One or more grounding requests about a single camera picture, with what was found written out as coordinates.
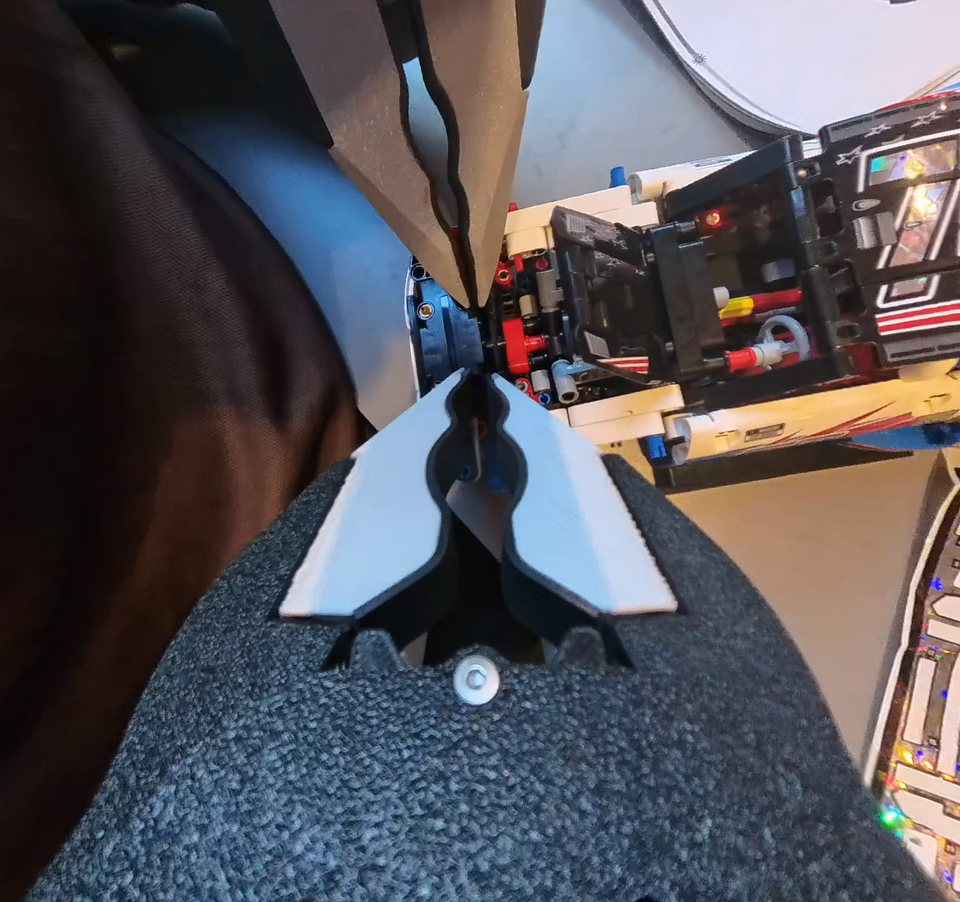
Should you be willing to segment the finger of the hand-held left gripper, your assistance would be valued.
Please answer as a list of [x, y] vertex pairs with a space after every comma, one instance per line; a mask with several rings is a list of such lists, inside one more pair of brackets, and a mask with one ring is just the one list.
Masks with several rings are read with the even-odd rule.
[[424, 78], [448, 136], [467, 300], [482, 308], [495, 281], [527, 105], [516, 0], [415, 3]]
[[332, 140], [330, 154], [426, 271], [472, 306], [412, 145], [407, 85], [378, 0], [268, 0]]

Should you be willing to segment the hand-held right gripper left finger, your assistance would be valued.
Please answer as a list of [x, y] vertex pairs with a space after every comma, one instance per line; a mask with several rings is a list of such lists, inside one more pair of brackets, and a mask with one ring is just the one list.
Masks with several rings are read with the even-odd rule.
[[284, 619], [361, 621], [426, 577], [450, 528], [440, 452], [458, 423], [455, 370], [351, 455], [345, 477], [282, 598]]

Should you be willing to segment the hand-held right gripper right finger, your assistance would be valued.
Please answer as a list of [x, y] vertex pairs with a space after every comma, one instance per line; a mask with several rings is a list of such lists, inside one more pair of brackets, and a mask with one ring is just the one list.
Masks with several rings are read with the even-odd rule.
[[597, 446], [499, 376], [502, 432], [523, 477], [510, 511], [522, 568], [591, 614], [672, 613], [678, 600], [628, 510]]

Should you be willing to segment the black white brick bumper assembly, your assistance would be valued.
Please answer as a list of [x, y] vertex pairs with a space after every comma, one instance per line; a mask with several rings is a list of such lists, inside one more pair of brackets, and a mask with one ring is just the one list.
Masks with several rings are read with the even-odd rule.
[[508, 407], [487, 366], [481, 318], [417, 260], [407, 276], [405, 314], [416, 388], [406, 433], [425, 452], [428, 484], [478, 484], [505, 496], [512, 463], [501, 424]]

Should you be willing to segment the red white blue brick race car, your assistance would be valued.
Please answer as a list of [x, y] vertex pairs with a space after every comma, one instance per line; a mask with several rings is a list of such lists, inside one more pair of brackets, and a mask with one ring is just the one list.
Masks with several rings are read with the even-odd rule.
[[511, 204], [486, 365], [655, 468], [958, 428], [958, 91]]

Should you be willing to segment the white instruction booklet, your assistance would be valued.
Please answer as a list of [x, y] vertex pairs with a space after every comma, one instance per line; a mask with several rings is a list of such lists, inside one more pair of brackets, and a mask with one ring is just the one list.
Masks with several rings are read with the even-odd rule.
[[813, 133], [958, 89], [959, 0], [639, 0], [716, 104]]

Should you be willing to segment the grey desk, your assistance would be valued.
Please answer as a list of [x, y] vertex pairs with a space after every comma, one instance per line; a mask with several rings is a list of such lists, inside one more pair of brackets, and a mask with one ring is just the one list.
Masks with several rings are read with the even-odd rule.
[[[635, 0], [547, 0], [512, 186], [521, 206], [756, 148], [668, 58]], [[375, 429], [415, 400], [409, 256], [324, 148], [241, 103], [180, 104], [161, 127], [246, 201], [315, 296]], [[819, 680], [863, 764], [923, 536], [950, 487], [935, 452], [676, 493], [736, 561]]]

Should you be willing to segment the person's brown shirt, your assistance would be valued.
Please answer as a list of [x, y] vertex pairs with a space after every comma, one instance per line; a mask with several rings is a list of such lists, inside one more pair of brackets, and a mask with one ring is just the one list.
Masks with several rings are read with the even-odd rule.
[[54, 0], [1, 0], [1, 891], [216, 578], [364, 440], [292, 261]]

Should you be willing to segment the holographic sticker sheet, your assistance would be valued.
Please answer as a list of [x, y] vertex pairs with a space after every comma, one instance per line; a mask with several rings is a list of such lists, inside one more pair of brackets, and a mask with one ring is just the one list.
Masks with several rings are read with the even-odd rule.
[[933, 466], [912, 555], [863, 778], [882, 824], [958, 900], [958, 449]]

